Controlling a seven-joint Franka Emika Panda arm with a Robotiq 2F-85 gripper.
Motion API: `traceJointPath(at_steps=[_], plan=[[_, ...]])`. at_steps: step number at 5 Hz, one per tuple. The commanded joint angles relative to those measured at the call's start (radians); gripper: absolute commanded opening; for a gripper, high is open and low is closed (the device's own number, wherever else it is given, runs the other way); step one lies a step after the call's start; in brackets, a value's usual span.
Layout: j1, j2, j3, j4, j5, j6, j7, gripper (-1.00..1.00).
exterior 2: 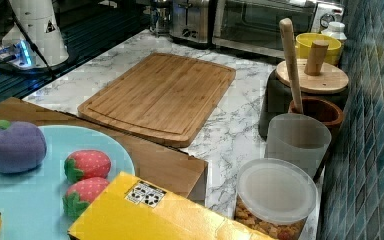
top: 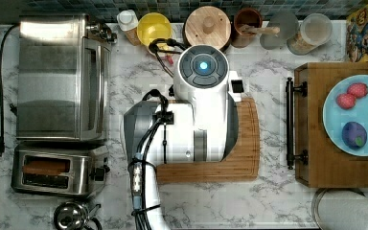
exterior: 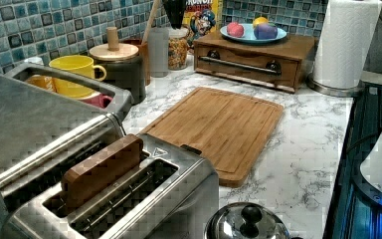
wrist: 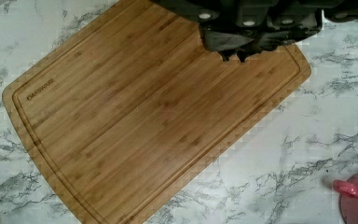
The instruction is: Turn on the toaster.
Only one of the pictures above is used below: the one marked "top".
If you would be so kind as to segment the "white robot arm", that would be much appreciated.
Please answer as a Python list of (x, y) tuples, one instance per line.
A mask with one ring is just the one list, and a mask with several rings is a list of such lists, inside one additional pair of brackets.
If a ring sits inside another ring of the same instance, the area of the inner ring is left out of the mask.
[(230, 85), (236, 77), (219, 49), (192, 46), (172, 74), (175, 101), (152, 89), (124, 114), (121, 140), (136, 230), (170, 230), (160, 208), (159, 165), (220, 162), (236, 145), (241, 96)]

